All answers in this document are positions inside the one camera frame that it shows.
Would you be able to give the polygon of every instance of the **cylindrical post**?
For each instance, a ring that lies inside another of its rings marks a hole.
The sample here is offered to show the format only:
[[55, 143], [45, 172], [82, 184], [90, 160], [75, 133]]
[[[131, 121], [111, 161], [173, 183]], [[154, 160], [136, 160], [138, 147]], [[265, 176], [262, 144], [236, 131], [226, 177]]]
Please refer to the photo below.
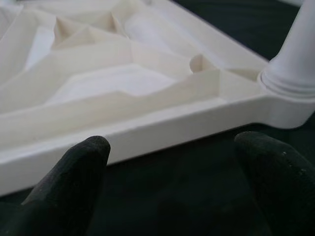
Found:
[[278, 55], [261, 73], [264, 86], [290, 97], [315, 97], [315, 0], [305, 0]]

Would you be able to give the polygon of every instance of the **white 3d printed part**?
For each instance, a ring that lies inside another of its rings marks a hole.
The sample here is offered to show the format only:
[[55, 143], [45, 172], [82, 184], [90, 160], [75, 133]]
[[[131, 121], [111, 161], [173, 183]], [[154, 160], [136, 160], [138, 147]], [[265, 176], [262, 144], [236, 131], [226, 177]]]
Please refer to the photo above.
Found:
[[315, 110], [315, 6], [305, 5], [269, 66], [167, 0], [6, 6], [0, 194], [36, 184], [92, 135], [108, 139], [114, 163], [249, 123], [302, 125]]

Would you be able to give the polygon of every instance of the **3d printed tray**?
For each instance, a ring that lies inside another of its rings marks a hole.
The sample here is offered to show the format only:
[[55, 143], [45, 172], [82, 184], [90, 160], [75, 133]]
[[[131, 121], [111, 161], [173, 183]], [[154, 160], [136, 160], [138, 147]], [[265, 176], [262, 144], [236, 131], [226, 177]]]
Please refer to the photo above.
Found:
[[[265, 60], [169, 1], [12, 7], [23, 10], [0, 41], [0, 194], [37, 183], [91, 135], [109, 140], [113, 163], [252, 122], [296, 127], [309, 116], [261, 89]], [[280, 120], [284, 110], [304, 114]]]

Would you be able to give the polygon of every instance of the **white cylinder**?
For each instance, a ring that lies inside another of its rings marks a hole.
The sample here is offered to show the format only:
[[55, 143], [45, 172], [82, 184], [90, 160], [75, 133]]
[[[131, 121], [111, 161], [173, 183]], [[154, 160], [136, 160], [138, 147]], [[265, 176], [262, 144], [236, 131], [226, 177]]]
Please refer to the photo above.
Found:
[[305, 0], [278, 55], [261, 73], [265, 87], [291, 97], [315, 97], [315, 0]]

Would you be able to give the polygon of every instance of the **white plastic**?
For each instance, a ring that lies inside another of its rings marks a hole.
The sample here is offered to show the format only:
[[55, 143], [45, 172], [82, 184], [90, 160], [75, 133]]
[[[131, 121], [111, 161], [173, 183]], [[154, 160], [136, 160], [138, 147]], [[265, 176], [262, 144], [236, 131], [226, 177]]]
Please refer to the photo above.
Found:
[[315, 0], [304, 1], [279, 54], [261, 76], [276, 93], [315, 97]]
[[23, 7], [0, 41], [0, 194], [91, 135], [115, 163], [253, 122], [298, 127], [315, 110], [262, 88], [264, 59], [170, 1]]

